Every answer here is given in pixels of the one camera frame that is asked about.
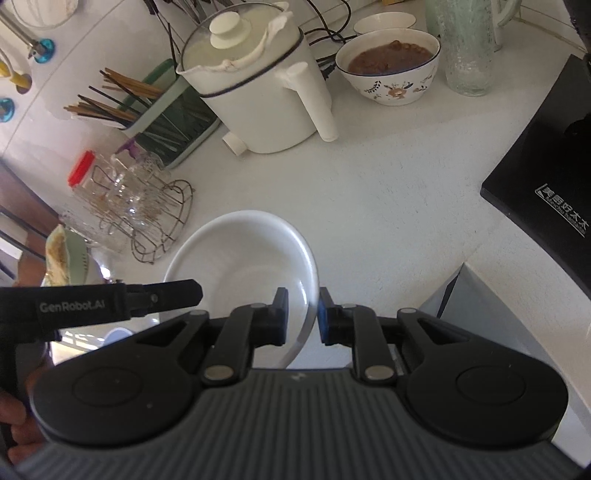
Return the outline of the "person's left hand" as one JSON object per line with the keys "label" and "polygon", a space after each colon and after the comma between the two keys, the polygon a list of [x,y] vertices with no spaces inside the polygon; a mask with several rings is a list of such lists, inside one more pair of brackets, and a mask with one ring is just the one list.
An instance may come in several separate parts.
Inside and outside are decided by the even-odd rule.
{"label": "person's left hand", "polygon": [[31,456],[45,442],[30,408],[5,391],[1,391],[1,423],[10,427],[15,442],[7,450],[8,459],[13,465]]}

